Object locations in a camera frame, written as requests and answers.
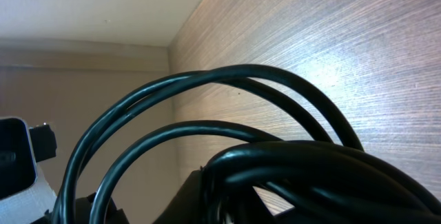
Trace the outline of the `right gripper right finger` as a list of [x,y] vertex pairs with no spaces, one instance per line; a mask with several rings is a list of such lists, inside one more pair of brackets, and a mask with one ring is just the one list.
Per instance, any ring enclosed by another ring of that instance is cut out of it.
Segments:
[[[164,212],[154,221],[154,224],[200,223],[202,216],[199,212],[200,182],[201,171],[193,171]],[[232,204],[227,209],[232,211],[235,223],[296,222],[294,210],[273,216],[252,187],[246,187],[235,194]]]

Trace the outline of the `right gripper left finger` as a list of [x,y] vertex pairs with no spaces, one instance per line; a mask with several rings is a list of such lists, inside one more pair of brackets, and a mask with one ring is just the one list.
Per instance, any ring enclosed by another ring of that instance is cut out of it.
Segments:
[[38,163],[56,156],[49,124],[1,118],[1,222],[49,223],[56,198]]

